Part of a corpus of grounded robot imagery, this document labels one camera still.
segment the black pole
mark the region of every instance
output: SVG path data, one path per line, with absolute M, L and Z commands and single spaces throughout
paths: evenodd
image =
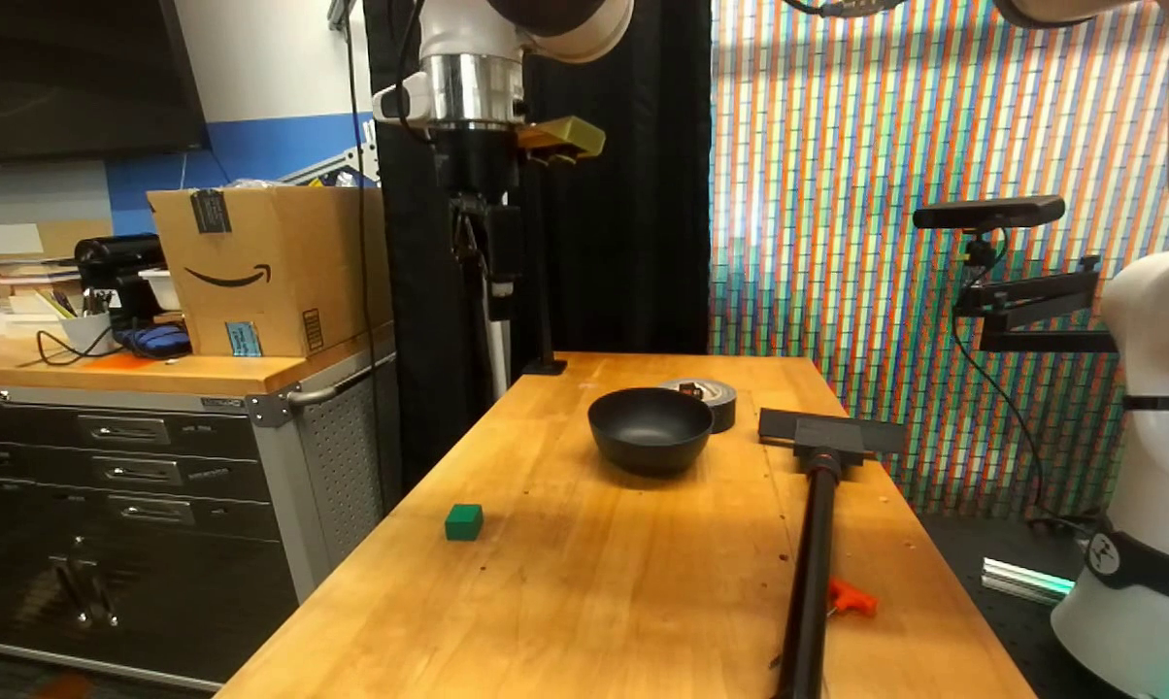
M 529 301 L 533 301 L 533 358 L 529 358 L 529 372 L 564 372 L 566 361 L 557 358 L 557 343 L 553 343 L 553 286 L 547 286 L 547 251 L 544 251 L 544 227 L 525 227 L 525 244 L 529 244 Z
M 821 699 L 828 569 L 832 569 L 832 502 L 839 482 L 842 482 L 842 454 L 812 451 L 807 511 L 803 511 L 801 558 L 792 569 L 792 600 L 786 626 L 777 699 Z

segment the patterned curtain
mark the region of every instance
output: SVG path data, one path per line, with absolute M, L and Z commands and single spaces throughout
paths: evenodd
M 1114 274 L 1169 248 L 1157 5 L 1027 32 L 986 0 L 876 18 L 715 0 L 711 37 L 711 348 L 812 358 L 851 416 L 904 424 L 893 476 L 920 511 L 1104 506 L 1119 358 L 981 353 L 981 326 L 947 314 L 966 240 L 912 227 L 912 208 L 1060 194 L 1056 224 L 997 238 L 997 279 L 1080 257 Z

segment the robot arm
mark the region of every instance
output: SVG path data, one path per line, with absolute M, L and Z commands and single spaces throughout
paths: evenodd
M 1124 470 L 1054 631 L 1119 691 L 1169 696 L 1169 251 L 1126 265 L 1098 314 L 1126 378 Z
M 428 134 L 513 129 L 525 108 L 525 50 L 593 63 L 622 42 L 630 14 L 634 0 L 419 0 L 419 71 L 403 76 L 403 99 L 390 99 L 398 84 L 376 92 L 376 117 Z

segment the red object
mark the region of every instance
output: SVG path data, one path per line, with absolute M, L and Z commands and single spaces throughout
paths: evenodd
M 109 353 L 109 358 L 94 358 L 86 367 L 143 367 L 155 365 L 151 358 L 135 358 L 135 353 Z
M 865 591 L 860 591 L 860 585 L 851 585 L 851 583 L 842 583 L 842 578 L 832 578 L 828 583 L 828 609 L 832 615 L 864 615 L 864 618 L 876 618 L 877 615 L 877 596 L 876 594 L 865 594 Z

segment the black machine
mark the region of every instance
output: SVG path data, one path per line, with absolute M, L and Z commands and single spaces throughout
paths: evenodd
M 161 238 L 91 238 L 73 244 L 83 305 L 109 314 L 114 335 L 155 326 L 161 301 L 143 269 L 165 269 Z
M 1080 257 L 1072 273 L 986 284 L 997 269 L 997 248 L 986 240 L 995 227 L 1049 224 L 1065 217 L 1056 194 L 1038 199 L 981 199 L 981 202 L 938 202 L 912 213 L 918 227 L 961 227 L 966 233 L 966 286 L 956 297 L 956 318 L 984 318 L 981 348 L 990 353 L 1114 353 L 1107 331 L 1035 331 L 1035 323 L 1088 310 L 1096 301 L 1098 257 Z

